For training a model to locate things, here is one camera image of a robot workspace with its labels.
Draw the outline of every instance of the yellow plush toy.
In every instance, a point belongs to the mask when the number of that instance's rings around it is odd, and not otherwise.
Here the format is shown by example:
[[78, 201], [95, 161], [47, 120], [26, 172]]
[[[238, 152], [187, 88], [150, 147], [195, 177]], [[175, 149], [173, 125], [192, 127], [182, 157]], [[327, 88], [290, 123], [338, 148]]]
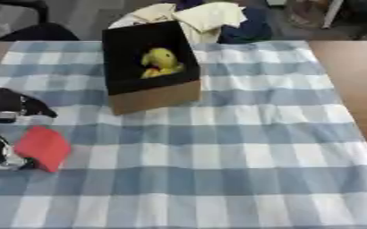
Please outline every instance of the yellow plush toy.
[[142, 79], [168, 75], [180, 72], [184, 69], [184, 65], [178, 63], [175, 55], [170, 50], [163, 47], [152, 48], [142, 57], [141, 64], [144, 66], [152, 66], [142, 74]]

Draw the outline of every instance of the red sponge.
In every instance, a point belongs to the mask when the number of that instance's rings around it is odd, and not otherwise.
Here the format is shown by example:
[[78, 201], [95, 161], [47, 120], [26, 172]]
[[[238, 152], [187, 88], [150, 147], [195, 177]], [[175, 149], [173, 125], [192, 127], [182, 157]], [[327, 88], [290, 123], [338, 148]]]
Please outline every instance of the red sponge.
[[14, 150], [22, 157], [38, 160], [40, 168], [56, 172], [71, 151], [71, 146], [58, 132], [34, 126], [16, 143]]

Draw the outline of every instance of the person's leg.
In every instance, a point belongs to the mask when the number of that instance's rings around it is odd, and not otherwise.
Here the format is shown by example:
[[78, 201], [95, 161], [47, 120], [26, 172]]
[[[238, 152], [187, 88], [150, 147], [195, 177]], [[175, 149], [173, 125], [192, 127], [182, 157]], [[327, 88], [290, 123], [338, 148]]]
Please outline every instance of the person's leg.
[[45, 23], [30, 26], [26, 29], [17, 30], [0, 38], [0, 41], [17, 41], [17, 40], [79, 40], [71, 31], [65, 27], [54, 24]]

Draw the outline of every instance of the blue checkered tablecloth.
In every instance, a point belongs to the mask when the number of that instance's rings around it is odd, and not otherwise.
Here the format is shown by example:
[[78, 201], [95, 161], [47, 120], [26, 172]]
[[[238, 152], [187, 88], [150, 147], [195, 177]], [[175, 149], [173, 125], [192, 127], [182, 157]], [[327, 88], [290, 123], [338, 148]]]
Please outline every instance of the blue checkered tablecloth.
[[307, 43], [198, 45], [199, 102], [114, 116], [99, 42], [18, 42], [0, 86], [59, 117], [60, 171], [0, 169], [0, 228], [367, 228], [367, 143]]

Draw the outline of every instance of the floor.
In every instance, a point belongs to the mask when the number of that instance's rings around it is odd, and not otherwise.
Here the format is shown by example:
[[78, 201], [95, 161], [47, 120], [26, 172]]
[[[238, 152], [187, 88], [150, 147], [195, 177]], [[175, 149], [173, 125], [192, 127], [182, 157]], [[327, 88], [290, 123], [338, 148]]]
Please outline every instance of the floor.
[[[50, 7], [50, 19], [61, 23], [85, 40], [98, 40], [101, 31], [112, 21], [135, 9], [159, 3], [160, 0], [45, 0]], [[331, 30], [302, 30], [286, 20], [282, 7], [268, 7], [265, 0], [231, 0], [243, 6], [266, 9], [275, 39], [349, 39], [357, 27], [337, 24]], [[13, 30], [33, 24], [37, 17], [32, 10], [0, 6], [1, 22], [9, 23]]]

